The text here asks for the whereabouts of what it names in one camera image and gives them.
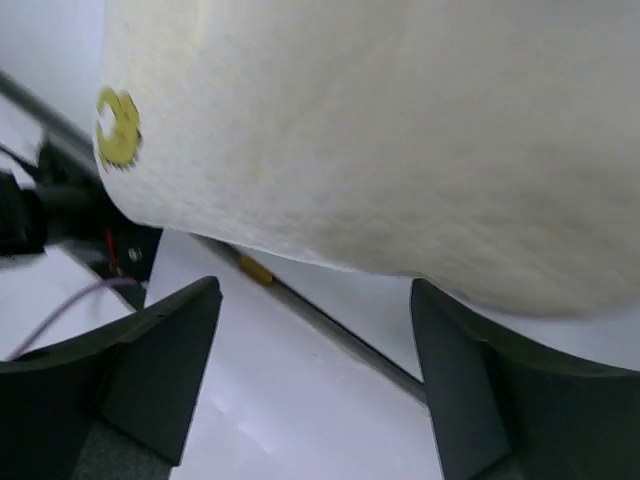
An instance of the white fuzzy fabric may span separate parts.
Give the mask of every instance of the white fuzzy fabric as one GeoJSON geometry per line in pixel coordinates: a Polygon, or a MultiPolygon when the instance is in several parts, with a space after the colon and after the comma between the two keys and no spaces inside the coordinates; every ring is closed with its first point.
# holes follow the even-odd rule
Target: white fuzzy fabric
{"type": "Polygon", "coordinates": [[[640,289],[640,2],[109,0],[133,220],[514,314],[640,289]]]}

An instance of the metal rod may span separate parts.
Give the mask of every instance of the metal rod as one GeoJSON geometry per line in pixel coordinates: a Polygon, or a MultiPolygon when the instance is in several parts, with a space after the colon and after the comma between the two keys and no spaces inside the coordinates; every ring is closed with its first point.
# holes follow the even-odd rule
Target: metal rod
{"type": "Polygon", "coordinates": [[[74,127],[46,102],[1,70],[0,94],[38,121],[46,130],[52,144],[64,151],[86,171],[98,175],[93,157],[93,145],[88,135],[74,127]]]}
{"type": "MultiPolygon", "coordinates": [[[[237,259],[241,254],[233,246],[211,238],[198,236],[196,238],[204,242],[212,252],[227,263],[231,265],[238,264],[237,259]]],[[[424,384],[420,380],[399,367],[379,350],[347,330],[338,321],[297,293],[289,285],[278,280],[274,285],[269,286],[266,291],[280,303],[291,308],[300,318],[303,318],[324,335],[336,341],[338,345],[357,355],[364,363],[376,369],[401,390],[419,402],[427,404],[424,384]]]]}

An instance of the white wall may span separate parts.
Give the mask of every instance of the white wall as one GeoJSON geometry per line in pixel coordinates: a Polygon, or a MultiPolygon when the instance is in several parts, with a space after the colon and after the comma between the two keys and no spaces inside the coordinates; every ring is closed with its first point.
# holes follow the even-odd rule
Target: white wall
{"type": "Polygon", "coordinates": [[[0,70],[89,134],[102,44],[102,0],[0,2],[0,70]]]}

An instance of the white surface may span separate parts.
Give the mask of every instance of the white surface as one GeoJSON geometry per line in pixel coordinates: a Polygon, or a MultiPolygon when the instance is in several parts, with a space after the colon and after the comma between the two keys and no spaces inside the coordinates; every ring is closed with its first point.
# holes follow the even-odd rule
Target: white surface
{"type": "Polygon", "coordinates": [[[149,303],[206,275],[224,299],[173,480],[441,478],[427,409],[200,240],[167,232],[149,303]]]}
{"type": "MultiPolygon", "coordinates": [[[[33,158],[40,128],[0,97],[0,142],[33,158]]],[[[11,169],[21,185],[30,179],[0,153],[0,169],[11,169]]],[[[68,297],[97,280],[59,248],[15,268],[0,268],[0,359],[6,356],[68,297]]],[[[69,309],[34,348],[93,330],[130,313],[111,291],[89,295],[69,309]]]]}
{"type": "Polygon", "coordinates": [[[90,135],[103,0],[0,1],[0,70],[90,135]]]}
{"type": "MultiPolygon", "coordinates": [[[[416,378],[409,298],[404,279],[328,270],[272,255],[248,251],[284,283],[316,303],[416,378]]],[[[534,319],[468,307],[543,345],[595,362],[640,371],[640,305],[582,319],[534,319]]]]}
{"type": "Polygon", "coordinates": [[[140,124],[125,128],[114,100],[97,145],[103,161],[137,159],[101,169],[132,220],[424,275],[512,314],[640,298],[636,0],[105,12],[101,82],[130,94],[140,124]]]}
{"type": "Polygon", "coordinates": [[[341,272],[241,249],[290,288],[422,381],[411,325],[409,278],[341,272]]]}

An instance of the yellow marker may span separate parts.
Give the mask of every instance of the yellow marker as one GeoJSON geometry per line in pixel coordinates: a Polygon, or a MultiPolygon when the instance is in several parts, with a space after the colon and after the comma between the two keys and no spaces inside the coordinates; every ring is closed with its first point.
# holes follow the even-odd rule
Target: yellow marker
{"type": "Polygon", "coordinates": [[[240,269],[262,285],[270,285],[274,281],[273,274],[269,270],[246,255],[240,256],[240,269]]]}
{"type": "Polygon", "coordinates": [[[102,164],[116,168],[128,168],[137,158],[140,145],[140,116],[127,92],[119,95],[112,88],[103,88],[98,96],[97,109],[102,115],[105,108],[113,113],[113,128],[108,136],[96,122],[96,142],[102,164]]]}

